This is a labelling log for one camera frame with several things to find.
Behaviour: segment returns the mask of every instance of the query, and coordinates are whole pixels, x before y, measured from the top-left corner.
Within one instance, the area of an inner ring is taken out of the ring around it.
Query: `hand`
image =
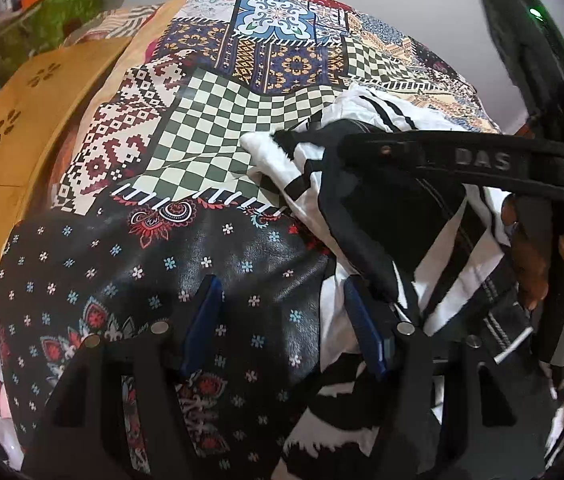
[[[509,195],[502,205],[502,222],[511,226],[517,222],[515,198]],[[559,237],[559,253],[564,258],[564,235]],[[523,228],[518,228],[511,239],[511,254],[517,280],[520,284],[520,303],[533,310],[539,300],[548,294],[548,265],[540,252],[526,237]]]

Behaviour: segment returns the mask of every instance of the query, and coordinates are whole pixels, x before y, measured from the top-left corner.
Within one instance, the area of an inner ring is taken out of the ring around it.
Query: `wooden furniture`
[[[0,255],[52,162],[64,125],[129,42],[91,41],[41,54],[0,91]]]

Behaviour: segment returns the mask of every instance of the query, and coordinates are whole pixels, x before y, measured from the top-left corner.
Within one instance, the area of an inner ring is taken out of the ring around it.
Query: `white cable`
[[[504,359],[506,359],[511,353],[517,350],[517,347],[521,345],[524,340],[532,334],[532,326],[528,326],[524,329],[524,331],[515,338],[515,340],[511,343],[511,346],[508,347],[506,350],[501,352],[501,354],[497,354],[495,356],[495,362],[500,364]]]

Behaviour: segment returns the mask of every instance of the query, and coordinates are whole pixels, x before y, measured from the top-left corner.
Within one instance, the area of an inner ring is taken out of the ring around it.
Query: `green bag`
[[[30,57],[57,48],[102,10],[102,0],[40,0],[0,24],[0,85]]]

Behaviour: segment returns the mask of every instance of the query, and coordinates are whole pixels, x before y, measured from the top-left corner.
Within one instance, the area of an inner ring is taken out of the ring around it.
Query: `metal rivet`
[[[466,338],[466,344],[471,348],[479,348],[481,346],[481,339],[471,334]]]
[[[401,323],[398,323],[398,332],[403,335],[411,335],[415,332],[415,327],[411,323],[402,321]]]
[[[95,348],[100,344],[100,336],[97,334],[91,334],[84,341],[82,341],[82,344],[86,345],[87,348]]]
[[[164,334],[169,329],[166,321],[156,321],[151,325],[151,332],[154,334]]]

